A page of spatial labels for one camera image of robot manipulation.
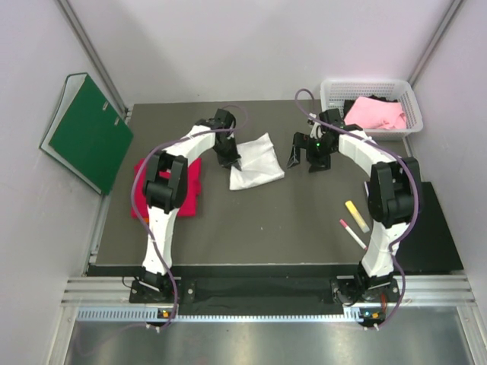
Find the white t shirt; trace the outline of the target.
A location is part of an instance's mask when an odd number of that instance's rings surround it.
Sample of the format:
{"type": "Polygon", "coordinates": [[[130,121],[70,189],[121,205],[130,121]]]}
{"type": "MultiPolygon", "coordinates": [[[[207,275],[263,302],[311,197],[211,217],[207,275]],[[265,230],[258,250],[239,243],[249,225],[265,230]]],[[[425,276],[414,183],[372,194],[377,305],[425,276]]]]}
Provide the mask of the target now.
{"type": "Polygon", "coordinates": [[[285,177],[268,132],[254,141],[238,144],[237,152],[240,168],[231,168],[231,191],[251,189],[285,177]]]}

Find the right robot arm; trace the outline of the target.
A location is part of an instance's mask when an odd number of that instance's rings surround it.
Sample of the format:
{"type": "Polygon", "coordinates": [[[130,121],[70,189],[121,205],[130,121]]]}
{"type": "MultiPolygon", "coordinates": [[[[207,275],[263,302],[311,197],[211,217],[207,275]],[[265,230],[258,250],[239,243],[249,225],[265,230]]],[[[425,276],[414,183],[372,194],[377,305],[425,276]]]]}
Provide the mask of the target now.
{"type": "Polygon", "coordinates": [[[305,156],[310,172],[329,170],[331,156],[339,153],[358,165],[369,177],[368,211],[373,227],[365,254],[358,264],[351,300],[371,301],[392,282],[400,242],[415,223],[422,203],[419,163],[401,158],[379,146],[358,125],[347,125],[338,109],[307,116],[309,134],[293,136],[288,166],[305,156]]]}

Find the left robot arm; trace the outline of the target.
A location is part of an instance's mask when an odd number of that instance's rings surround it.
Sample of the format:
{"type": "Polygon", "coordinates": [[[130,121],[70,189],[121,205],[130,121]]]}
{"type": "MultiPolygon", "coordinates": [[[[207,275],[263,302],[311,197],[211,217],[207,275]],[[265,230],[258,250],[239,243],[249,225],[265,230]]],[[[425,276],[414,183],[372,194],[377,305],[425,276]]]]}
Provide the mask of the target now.
{"type": "Polygon", "coordinates": [[[189,165],[213,150],[221,167],[240,169],[234,137],[237,130],[236,117],[225,106],[217,109],[212,118],[197,121],[182,138],[154,148],[142,162],[139,171],[145,172],[142,194],[148,206],[148,221],[135,206],[135,193],[131,192],[132,208],[148,235],[142,263],[144,273],[138,280],[156,301],[165,301],[171,294],[178,297],[177,284],[170,272],[170,246],[175,220],[189,188],[189,165]]]}

